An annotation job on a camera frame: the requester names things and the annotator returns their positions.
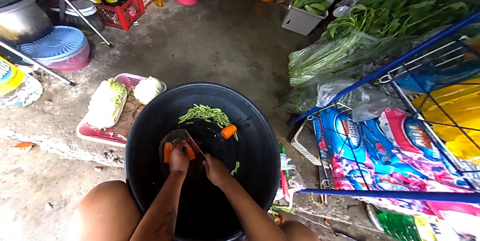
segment blue lid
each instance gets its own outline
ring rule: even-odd
[[[43,38],[18,46],[18,49],[31,57],[42,60],[55,60],[75,53],[84,44],[85,35],[79,29],[70,26],[55,26],[53,31]]]

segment pink plastic tray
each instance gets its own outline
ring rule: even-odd
[[[130,73],[121,73],[115,77],[115,81],[124,84],[127,88],[135,88],[135,86],[145,77],[138,76]],[[162,82],[163,88],[162,92],[167,89],[167,86]],[[90,140],[98,143],[103,143],[112,146],[125,147],[127,144],[127,139],[122,135],[119,135],[110,127],[107,128],[96,128],[91,127],[85,118],[83,118],[77,126],[77,136],[80,139]]]

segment silver pot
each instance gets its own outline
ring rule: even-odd
[[[52,22],[36,0],[0,4],[0,37],[16,44],[30,43],[53,30]]]

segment white plastic bin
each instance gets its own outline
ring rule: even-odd
[[[289,5],[288,12],[282,21],[282,27],[306,36],[327,16],[328,11],[320,16]]]

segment black basin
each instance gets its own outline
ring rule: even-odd
[[[225,140],[215,123],[194,120],[178,124],[193,104],[220,108],[237,126],[238,141]],[[187,129],[204,153],[225,163],[230,171],[240,162],[235,178],[265,210],[275,197],[280,180],[278,142],[267,119],[242,94],[223,85],[192,82],[178,85],[155,97],[141,111],[125,148],[127,183],[142,213],[152,204],[166,180],[160,166],[159,145],[165,135]],[[189,173],[178,205],[175,237],[180,240],[233,240],[243,235],[242,227],[223,192],[206,177],[205,169]]]

